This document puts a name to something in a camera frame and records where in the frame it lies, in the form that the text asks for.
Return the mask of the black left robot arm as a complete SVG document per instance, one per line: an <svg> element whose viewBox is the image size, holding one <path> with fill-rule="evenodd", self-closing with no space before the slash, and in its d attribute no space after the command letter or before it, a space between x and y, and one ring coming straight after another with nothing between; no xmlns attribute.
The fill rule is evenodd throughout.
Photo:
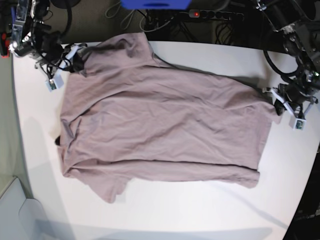
<svg viewBox="0 0 320 240"><path fill-rule="evenodd" d="M316 1L258 0L256 9L271 25L266 40L269 41L274 33L281 33L285 53L297 63L296 70L284 72L273 63L267 49L263 50L269 66L285 82L275 89L277 114L289 111L294 117L303 119L307 113L303 109L304 102L316 104L315 94L320 90L320 20Z"/></svg>

